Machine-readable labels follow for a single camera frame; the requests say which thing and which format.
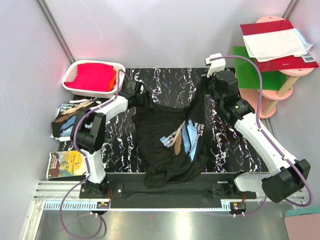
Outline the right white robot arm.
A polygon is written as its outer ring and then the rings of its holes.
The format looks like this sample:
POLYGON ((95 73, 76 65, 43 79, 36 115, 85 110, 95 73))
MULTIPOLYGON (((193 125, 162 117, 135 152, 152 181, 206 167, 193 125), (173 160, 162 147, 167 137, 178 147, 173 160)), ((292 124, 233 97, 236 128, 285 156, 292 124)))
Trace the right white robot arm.
POLYGON ((204 89, 215 101, 218 114, 238 131, 263 160, 267 172, 239 172, 229 184, 236 192, 263 193, 272 202, 288 200, 302 188, 309 188, 311 165, 297 160, 268 131, 255 109, 239 96, 238 80, 232 71, 204 74, 204 89))

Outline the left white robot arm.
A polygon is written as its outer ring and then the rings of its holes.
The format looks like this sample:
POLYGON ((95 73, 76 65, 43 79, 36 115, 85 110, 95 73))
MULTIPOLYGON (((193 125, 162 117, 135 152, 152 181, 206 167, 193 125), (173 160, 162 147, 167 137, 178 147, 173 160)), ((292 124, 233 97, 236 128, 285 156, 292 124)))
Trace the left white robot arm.
POLYGON ((99 186, 106 178, 101 148, 107 122, 131 108, 142 107, 147 102, 145 90, 142 80, 129 80, 111 99, 92 108, 78 110, 70 137, 75 150, 84 157, 85 180, 92 185, 99 186))

